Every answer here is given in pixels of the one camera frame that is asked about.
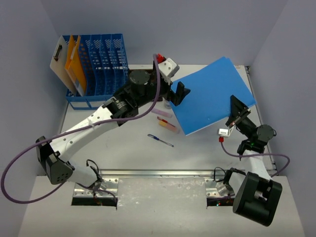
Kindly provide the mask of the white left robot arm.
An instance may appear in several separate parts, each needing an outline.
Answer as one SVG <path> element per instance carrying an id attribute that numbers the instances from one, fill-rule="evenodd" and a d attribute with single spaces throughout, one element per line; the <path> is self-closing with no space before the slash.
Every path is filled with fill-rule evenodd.
<path id="1" fill-rule="evenodd" d="M 37 155 L 51 184 L 70 181 L 84 186 L 92 194 L 99 193 L 103 187 L 99 171 L 92 166 L 75 164 L 72 156 L 103 133 L 122 126 L 128 118 L 135 118 L 139 108 L 155 97 L 180 105 L 190 89 L 182 82 L 177 84 L 176 91 L 172 91 L 171 86 L 172 82 L 166 82 L 162 73 L 132 71 L 128 82 L 89 117 L 52 141 L 45 142 L 45 137 L 40 137 L 38 141 L 42 144 L 37 146 Z"/>

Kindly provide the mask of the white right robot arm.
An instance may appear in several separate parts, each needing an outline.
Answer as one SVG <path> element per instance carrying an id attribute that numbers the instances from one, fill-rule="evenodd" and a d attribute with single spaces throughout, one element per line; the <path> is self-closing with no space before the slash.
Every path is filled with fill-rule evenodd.
<path id="1" fill-rule="evenodd" d="M 267 172 L 263 157 L 268 142 L 276 136 L 276 131 L 269 125 L 257 126 L 248 115 L 250 109 L 237 97 L 230 97 L 230 115 L 225 125 L 227 130 L 219 132 L 219 142 L 236 129 L 246 136 L 241 141 L 235 155 L 242 164 L 242 169 L 230 168 L 220 182 L 221 190 L 233 194 L 233 213 L 269 226 L 275 216 L 282 193 L 282 185 L 274 181 Z"/>

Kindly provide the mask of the orange binder folder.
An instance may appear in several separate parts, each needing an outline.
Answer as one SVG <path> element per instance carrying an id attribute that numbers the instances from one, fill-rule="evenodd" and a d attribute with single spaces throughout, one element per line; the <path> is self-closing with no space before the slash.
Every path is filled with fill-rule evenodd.
<path id="1" fill-rule="evenodd" d="M 81 66 L 79 57 L 79 44 L 80 36 L 78 36 L 77 41 L 73 35 L 70 35 L 68 42 L 67 58 L 65 64 L 65 70 L 71 79 L 71 82 L 75 86 L 76 91 L 80 96 L 85 96 L 87 82 Z"/>

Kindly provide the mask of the blue folder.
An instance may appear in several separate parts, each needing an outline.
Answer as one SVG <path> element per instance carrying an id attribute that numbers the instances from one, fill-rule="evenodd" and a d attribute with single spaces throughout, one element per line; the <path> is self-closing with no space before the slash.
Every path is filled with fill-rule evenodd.
<path id="1" fill-rule="evenodd" d="M 175 80 L 173 90 L 179 82 L 191 92 L 180 105 L 171 104 L 171 108 L 186 136 L 227 118 L 232 95 L 248 107 L 256 104 L 250 89 L 227 57 Z"/>

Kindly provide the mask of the white clipboard with metal clip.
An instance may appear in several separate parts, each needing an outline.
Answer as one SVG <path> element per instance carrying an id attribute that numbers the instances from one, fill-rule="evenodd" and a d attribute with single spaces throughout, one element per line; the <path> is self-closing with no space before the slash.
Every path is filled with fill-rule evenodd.
<path id="1" fill-rule="evenodd" d="M 50 69 L 57 75 L 61 82 L 70 90 L 73 94 L 76 93 L 76 88 L 65 70 L 67 61 L 68 45 L 61 36 L 55 47 L 51 62 Z"/>

